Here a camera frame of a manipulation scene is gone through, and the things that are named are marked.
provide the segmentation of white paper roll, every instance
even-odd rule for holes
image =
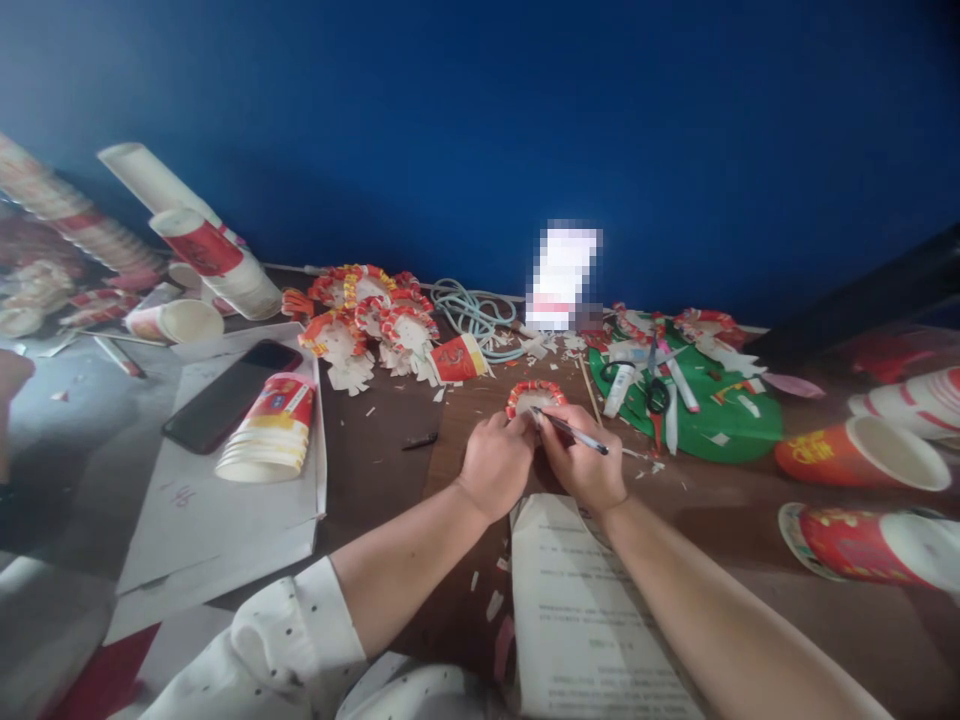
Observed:
[[[142,143],[121,143],[101,150],[97,158],[154,214],[191,208],[236,244],[237,234],[193,190]]]

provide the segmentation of person's left hand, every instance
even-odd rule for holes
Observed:
[[[508,422],[507,414],[498,412],[473,429],[463,469],[455,482],[487,522],[502,518],[523,495],[533,462],[534,436],[530,413]]]

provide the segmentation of pen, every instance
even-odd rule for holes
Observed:
[[[572,437],[572,438],[574,438],[574,439],[576,439],[576,440],[579,440],[580,442],[582,442],[582,443],[583,443],[584,445],[586,445],[587,447],[593,448],[594,450],[596,450],[596,451],[597,451],[598,453],[600,453],[601,455],[607,455],[607,454],[610,453],[610,450],[607,449],[607,446],[606,446],[606,445],[604,445],[604,444],[601,443],[601,442],[597,442],[596,440],[594,440],[592,437],[590,437],[590,436],[587,435],[586,433],[581,432],[580,430],[577,430],[575,427],[571,427],[570,425],[568,425],[567,423],[565,423],[565,422],[564,422],[563,420],[561,420],[560,418],[555,418],[553,415],[547,415],[545,412],[543,412],[543,410],[541,410],[541,409],[538,408],[538,407],[534,407],[534,408],[531,408],[531,409],[533,410],[533,412],[534,412],[536,415],[540,415],[541,417],[545,417],[547,420],[549,420],[550,422],[552,422],[556,427],[560,428],[560,429],[563,430],[565,433],[567,433],[567,435],[569,435],[570,437]]]
[[[100,336],[94,337],[93,339],[96,341],[97,345],[103,349],[107,356],[117,365],[119,365],[127,375],[130,377],[144,377],[143,370],[140,369],[140,366],[127,357],[127,354],[118,348],[113,340],[109,340]]]

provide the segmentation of person's right hand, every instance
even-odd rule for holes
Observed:
[[[609,448],[608,455],[601,455],[579,442],[567,447],[570,438],[566,433],[545,418],[539,420],[543,447],[554,474],[564,489],[599,520],[627,499],[627,488],[623,484],[623,443],[600,427],[579,405],[545,407],[543,412],[560,418]]]

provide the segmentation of green paper plate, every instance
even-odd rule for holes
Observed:
[[[671,349],[689,345],[673,328],[667,331],[667,344]],[[770,393],[751,395],[747,390],[730,390],[726,394],[726,403],[718,405],[710,396],[742,381],[743,374],[726,372],[723,365],[705,357],[693,345],[689,345],[676,359],[683,370],[683,376],[697,396],[697,402],[700,403],[699,413],[687,412],[683,400],[677,395],[677,446],[680,450],[713,462],[742,463],[763,457],[783,438],[780,403]],[[610,393],[611,383],[600,377],[603,366],[600,352],[591,348],[590,371],[600,392],[606,397]],[[710,370],[719,372],[722,379],[714,380],[707,374]],[[760,410],[759,418],[755,418],[737,400],[738,395],[749,396]],[[646,394],[636,384],[631,385],[620,408],[620,415],[637,430],[653,437],[653,423],[647,417],[645,400]],[[718,445],[709,439],[719,433],[730,438],[726,445]]]

